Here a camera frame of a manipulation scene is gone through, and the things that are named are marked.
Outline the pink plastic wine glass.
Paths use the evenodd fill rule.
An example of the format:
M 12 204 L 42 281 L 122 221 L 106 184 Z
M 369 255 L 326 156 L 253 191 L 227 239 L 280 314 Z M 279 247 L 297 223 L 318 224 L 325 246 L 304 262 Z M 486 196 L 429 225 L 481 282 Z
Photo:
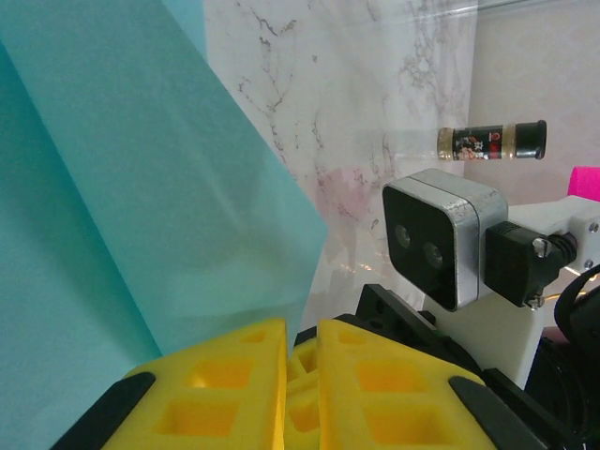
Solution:
M 600 167 L 574 167 L 570 175 L 567 194 L 600 203 Z

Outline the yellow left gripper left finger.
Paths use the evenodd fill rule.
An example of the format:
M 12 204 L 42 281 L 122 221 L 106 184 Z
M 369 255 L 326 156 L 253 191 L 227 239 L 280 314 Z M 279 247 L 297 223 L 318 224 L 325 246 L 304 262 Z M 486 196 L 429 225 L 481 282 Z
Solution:
M 281 318 L 131 370 L 51 450 L 284 450 Z

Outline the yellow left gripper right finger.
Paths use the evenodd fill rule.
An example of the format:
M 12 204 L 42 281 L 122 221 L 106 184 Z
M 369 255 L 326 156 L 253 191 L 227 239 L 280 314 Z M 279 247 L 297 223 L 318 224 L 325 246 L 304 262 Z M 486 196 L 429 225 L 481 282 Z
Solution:
M 318 324 L 320 450 L 496 450 L 449 384 L 472 372 L 339 320 Z

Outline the teal square paper sheet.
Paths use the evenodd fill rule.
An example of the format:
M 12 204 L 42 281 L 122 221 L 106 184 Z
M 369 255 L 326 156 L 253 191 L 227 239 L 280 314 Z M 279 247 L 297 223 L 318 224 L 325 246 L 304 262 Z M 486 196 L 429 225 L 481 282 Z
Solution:
M 0 450 L 145 361 L 298 332 L 325 224 L 205 56 L 203 0 L 0 0 Z

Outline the small dark spice bottle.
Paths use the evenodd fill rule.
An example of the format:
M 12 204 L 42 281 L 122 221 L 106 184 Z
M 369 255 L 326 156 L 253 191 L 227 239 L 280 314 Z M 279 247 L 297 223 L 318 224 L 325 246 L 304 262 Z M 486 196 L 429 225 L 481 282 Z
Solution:
M 548 124 L 545 120 L 485 127 L 443 127 L 436 156 L 446 161 L 543 159 Z

